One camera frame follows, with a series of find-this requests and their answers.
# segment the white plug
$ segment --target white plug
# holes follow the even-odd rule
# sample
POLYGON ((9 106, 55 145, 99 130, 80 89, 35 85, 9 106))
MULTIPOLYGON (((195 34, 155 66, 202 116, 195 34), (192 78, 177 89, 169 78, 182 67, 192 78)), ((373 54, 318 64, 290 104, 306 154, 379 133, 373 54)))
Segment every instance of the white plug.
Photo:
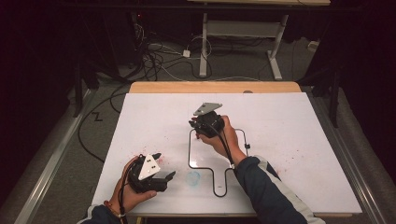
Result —
POLYGON ((183 57, 190 58, 190 51, 187 49, 183 50, 183 57))
POLYGON ((143 162, 142 169, 140 170, 140 174, 138 179, 143 180, 151 175, 155 175, 160 172, 161 168, 154 160, 154 158, 148 154, 143 162))

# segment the person's right hand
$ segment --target person's right hand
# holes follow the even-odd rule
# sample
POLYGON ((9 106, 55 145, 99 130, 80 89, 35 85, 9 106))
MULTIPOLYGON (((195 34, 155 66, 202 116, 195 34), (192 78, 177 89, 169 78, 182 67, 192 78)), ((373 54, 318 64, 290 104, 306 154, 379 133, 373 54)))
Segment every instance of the person's right hand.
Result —
MULTIPOLYGON (((228 144, 233 162, 237 166, 238 163, 246 157, 246 155, 239 147, 238 136, 236 135, 236 131, 233 126, 231 126, 228 116, 221 116, 221 118, 224 120, 224 128, 222 132, 220 132, 220 135, 222 136, 224 142, 228 144)), ((202 139, 204 143, 212 146, 221 156, 224 156, 228 159, 226 149, 224 148, 224 145, 221 143, 221 140, 218 136, 208 138, 203 134, 198 134, 198 137, 202 139)))

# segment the floor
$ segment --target floor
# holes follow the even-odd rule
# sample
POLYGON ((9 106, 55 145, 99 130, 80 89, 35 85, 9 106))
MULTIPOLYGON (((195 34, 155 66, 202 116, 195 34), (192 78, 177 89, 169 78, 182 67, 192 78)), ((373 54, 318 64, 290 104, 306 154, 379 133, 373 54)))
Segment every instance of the floor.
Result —
MULTIPOLYGON (((157 40, 149 48, 160 67, 152 67, 147 58, 146 67, 131 78, 145 81, 274 81, 265 52, 272 47, 270 39, 213 39, 212 53, 208 57, 210 74, 198 76, 200 56, 198 48, 191 46, 191 58, 179 59, 185 46, 157 40)), ((309 41, 301 39, 282 43, 276 56, 284 81, 295 81, 304 73, 314 56, 306 47, 309 41)), ((134 68, 120 66, 123 75, 134 68)), ((12 191, 0 211, 0 223, 76 223, 88 206, 103 167, 86 150, 104 159, 115 130, 122 96, 111 101, 106 98, 115 93, 127 92, 129 86, 98 74, 98 90, 84 90, 84 108, 78 118, 74 93, 70 92, 70 106, 59 120, 42 148, 36 153, 21 183, 12 191), (90 110, 100 112, 103 122, 95 122, 90 110)), ((350 111, 342 90, 335 129, 327 113, 329 100, 313 97, 310 87, 302 87, 311 100, 318 119, 334 153, 342 165, 362 214, 352 217, 324 217, 327 223, 391 223, 396 220, 396 188, 364 137, 359 123, 350 111)), ((148 218, 147 223, 194 223, 192 219, 148 218)))

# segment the person's left hand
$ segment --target person's left hand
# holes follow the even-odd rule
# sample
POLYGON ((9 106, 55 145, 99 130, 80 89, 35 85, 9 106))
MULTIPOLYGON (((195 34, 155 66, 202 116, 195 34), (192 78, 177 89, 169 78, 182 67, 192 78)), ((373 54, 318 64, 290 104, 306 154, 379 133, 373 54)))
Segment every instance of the person's left hand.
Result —
MULTIPOLYGON (((129 165, 131 165, 131 163, 136 159, 137 157, 134 157, 124 166, 121 178, 117 182, 117 185, 114 188, 113 196, 109 201, 109 203, 111 204, 111 208, 114 211, 116 211, 118 214, 120 213, 119 192, 122 185, 122 177, 127 172, 129 165)), ((136 193, 128 183, 125 183, 124 192, 123 192, 123 206, 125 208, 125 213, 128 213, 129 211, 134 209, 139 203, 142 203, 154 197, 155 195, 157 195, 157 192, 155 190, 149 190, 144 193, 136 193)))

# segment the white board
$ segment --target white board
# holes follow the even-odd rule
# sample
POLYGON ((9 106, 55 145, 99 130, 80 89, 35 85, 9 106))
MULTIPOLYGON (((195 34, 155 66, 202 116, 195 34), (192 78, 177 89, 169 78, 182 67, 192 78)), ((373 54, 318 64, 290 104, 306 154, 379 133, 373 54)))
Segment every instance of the white board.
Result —
MULTIPOLYGON (((111 197, 124 164, 133 156, 161 152, 157 162, 162 172, 176 175, 165 192, 139 204, 135 215, 254 214, 232 171, 226 172, 227 194, 217 197, 213 173, 189 166, 188 121, 204 102, 223 104, 216 112, 228 115, 235 129, 246 133, 248 154, 267 159, 314 213, 361 213, 305 93, 127 94, 92 203, 111 197)), ((191 141, 198 146, 200 140, 191 141)))

